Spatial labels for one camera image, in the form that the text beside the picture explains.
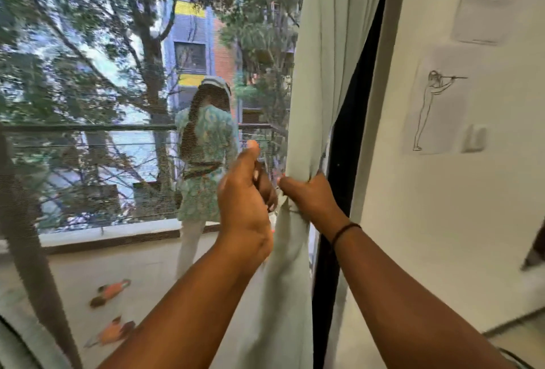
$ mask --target long dark hair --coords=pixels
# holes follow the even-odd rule
[[[199,118],[199,110],[206,97],[210,97],[211,104],[216,108],[229,113],[231,112],[229,94],[224,89],[209,83],[199,86],[191,100],[189,120],[181,135],[181,144],[178,148],[178,154],[183,160],[187,160],[191,157],[193,149],[197,145],[195,127]]]

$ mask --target metal railing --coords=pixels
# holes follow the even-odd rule
[[[176,217],[183,162],[174,125],[4,125],[3,131],[39,233]],[[275,178],[285,133],[269,124],[240,124],[239,132],[242,147],[258,141]]]

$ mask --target green floral top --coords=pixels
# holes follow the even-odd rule
[[[178,112],[174,120],[179,141],[188,123],[189,108]],[[195,126],[197,146],[191,159],[185,161],[185,172],[202,170],[192,163],[222,162],[222,166],[205,176],[181,180],[182,203],[178,211],[180,221],[220,221],[216,189],[229,165],[238,154],[238,127],[230,113],[213,105],[203,106]]]

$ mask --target handrail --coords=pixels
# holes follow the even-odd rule
[[[269,123],[239,123],[239,129],[272,129],[280,132],[278,128]],[[97,132],[97,131],[167,131],[176,130],[177,127],[174,124],[66,124],[66,125],[6,125],[2,127],[4,132],[67,132],[67,131],[84,131],[84,132]]]

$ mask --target black hair tie on wrist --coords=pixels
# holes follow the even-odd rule
[[[357,224],[357,223],[350,223],[350,224],[345,225],[343,228],[341,228],[339,231],[337,231],[337,234],[335,235],[335,237],[333,237],[333,240],[331,241],[331,249],[332,250],[335,250],[335,244],[339,240],[339,237],[342,236],[346,230],[348,230],[348,229],[350,229],[352,227],[357,227],[360,230],[362,230],[361,226],[359,224]]]

